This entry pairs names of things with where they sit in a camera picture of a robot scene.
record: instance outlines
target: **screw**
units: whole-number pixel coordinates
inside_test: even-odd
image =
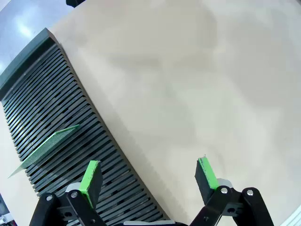
[[[71,193],[71,198],[75,198],[77,196],[77,192],[72,192]]]
[[[223,194],[226,194],[226,193],[228,193],[228,189],[227,189],[227,188],[225,188],[225,187],[223,187],[223,188],[221,189],[221,193],[223,193]]]
[[[47,201],[52,200],[52,195],[47,196],[47,197],[46,197],[46,200],[47,200]]]
[[[246,192],[248,195],[253,195],[253,191],[252,190],[247,190]]]

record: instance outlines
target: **green gripper pad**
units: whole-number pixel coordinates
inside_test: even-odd
[[[219,186],[218,180],[210,166],[208,159],[204,156],[197,161],[195,178],[201,192],[204,204],[208,202],[213,192]]]
[[[103,185],[103,175],[100,161],[90,161],[84,177],[80,183],[79,190],[87,198],[91,207],[96,208],[98,197]]]
[[[45,140],[36,150],[34,150],[18,168],[8,177],[20,172],[21,170],[29,167],[38,160],[43,159],[47,154],[58,147],[63,141],[71,136],[79,129],[79,125],[71,126],[66,129],[54,132],[47,140]]]

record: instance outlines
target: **beige tabletop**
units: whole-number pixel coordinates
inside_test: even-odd
[[[171,218],[189,224],[203,207],[206,154],[238,191],[258,188],[280,225],[301,204],[300,24],[295,0],[87,0],[50,31]],[[19,177],[30,215],[37,198]]]

